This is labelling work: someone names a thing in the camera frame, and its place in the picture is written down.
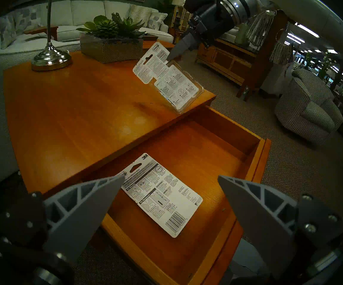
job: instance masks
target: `throw pillow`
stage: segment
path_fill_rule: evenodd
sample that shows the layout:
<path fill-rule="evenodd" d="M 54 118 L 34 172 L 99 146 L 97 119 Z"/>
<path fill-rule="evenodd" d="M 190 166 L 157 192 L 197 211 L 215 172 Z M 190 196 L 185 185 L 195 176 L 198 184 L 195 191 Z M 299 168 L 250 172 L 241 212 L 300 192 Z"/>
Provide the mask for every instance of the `throw pillow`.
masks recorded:
<path fill-rule="evenodd" d="M 152 12 L 149 17 L 148 28 L 159 30 L 167 16 L 167 13 Z"/>
<path fill-rule="evenodd" d="M 148 7 L 131 5 L 129 11 L 129 17 L 133 19 L 133 23 L 142 22 L 144 23 L 143 27 L 148 25 L 149 17 L 152 14 L 152 9 Z"/>
<path fill-rule="evenodd" d="M 16 22 L 16 34 L 21 35 L 24 31 L 36 29 L 41 26 L 41 6 L 29 6 L 14 11 Z"/>
<path fill-rule="evenodd" d="M 0 17 L 1 49 L 5 49 L 16 39 L 15 20 L 12 12 Z"/>

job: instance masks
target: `blister package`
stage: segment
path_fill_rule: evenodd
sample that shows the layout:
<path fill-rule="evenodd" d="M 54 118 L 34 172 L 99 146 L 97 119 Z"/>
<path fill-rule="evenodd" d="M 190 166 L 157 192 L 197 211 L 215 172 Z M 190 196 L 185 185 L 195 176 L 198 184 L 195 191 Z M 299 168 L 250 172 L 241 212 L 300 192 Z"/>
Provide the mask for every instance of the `blister package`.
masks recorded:
<path fill-rule="evenodd" d="M 178 113 L 182 113 L 202 92 L 203 87 L 175 62 L 167 61 L 169 51 L 155 42 L 133 68 L 144 84 L 157 89 Z"/>

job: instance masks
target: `gray armchair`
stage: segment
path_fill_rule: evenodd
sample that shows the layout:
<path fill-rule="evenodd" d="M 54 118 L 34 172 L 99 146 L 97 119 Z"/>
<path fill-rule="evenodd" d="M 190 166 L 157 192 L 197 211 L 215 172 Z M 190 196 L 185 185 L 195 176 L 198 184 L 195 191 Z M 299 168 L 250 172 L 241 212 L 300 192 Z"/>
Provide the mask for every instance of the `gray armchair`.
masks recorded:
<path fill-rule="evenodd" d="M 343 122 L 325 83 L 305 69 L 296 69 L 274 113 L 282 125 L 301 137 L 322 144 Z"/>

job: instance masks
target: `table lamp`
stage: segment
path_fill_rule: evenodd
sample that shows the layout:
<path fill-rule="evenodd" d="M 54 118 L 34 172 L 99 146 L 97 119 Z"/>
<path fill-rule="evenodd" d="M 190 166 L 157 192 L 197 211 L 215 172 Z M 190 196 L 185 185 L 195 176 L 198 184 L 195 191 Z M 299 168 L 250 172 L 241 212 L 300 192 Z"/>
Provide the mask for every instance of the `table lamp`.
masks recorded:
<path fill-rule="evenodd" d="M 183 7 L 183 5 L 185 5 L 185 1 L 186 0 L 173 0 L 171 2 L 172 5 L 175 5 L 177 7 Z M 177 9 L 177 12 L 176 12 L 176 17 L 174 19 L 174 29 L 179 29 L 179 26 L 180 26 L 180 17 L 177 17 L 177 13 L 178 13 L 178 9 Z"/>
<path fill-rule="evenodd" d="M 66 67 L 72 63 L 71 56 L 62 50 L 56 49 L 51 43 L 50 17 L 51 1 L 47 7 L 47 44 L 46 47 L 32 60 L 33 70 L 53 70 Z"/>

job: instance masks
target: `wooden sideboard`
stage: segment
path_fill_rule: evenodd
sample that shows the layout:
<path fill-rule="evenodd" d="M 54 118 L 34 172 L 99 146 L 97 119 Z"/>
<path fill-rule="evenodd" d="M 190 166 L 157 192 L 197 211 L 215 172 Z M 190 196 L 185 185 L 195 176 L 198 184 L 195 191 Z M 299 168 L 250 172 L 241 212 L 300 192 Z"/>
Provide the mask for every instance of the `wooden sideboard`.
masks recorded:
<path fill-rule="evenodd" d="M 238 98 L 248 87 L 249 92 L 245 97 L 246 101 L 254 92 L 259 90 L 273 66 L 273 63 L 269 61 L 269 57 L 277 41 L 276 39 L 281 35 L 281 31 L 285 29 L 288 21 L 289 18 L 286 14 L 282 10 L 278 10 L 264 44 L 259 51 L 250 47 L 240 47 L 223 39 L 217 39 L 208 49 L 201 44 L 195 61 L 202 61 L 207 66 L 239 84 L 241 89 L 237 93 Z"/>
<path fill-rule="evenodd" d="M 215 44 L 208 49 L 201 44 L 195 61 L 201 60 L 230 80 L 242 85 L 256 58 L 256 53 L 226 40 L 217 39 Z"/>

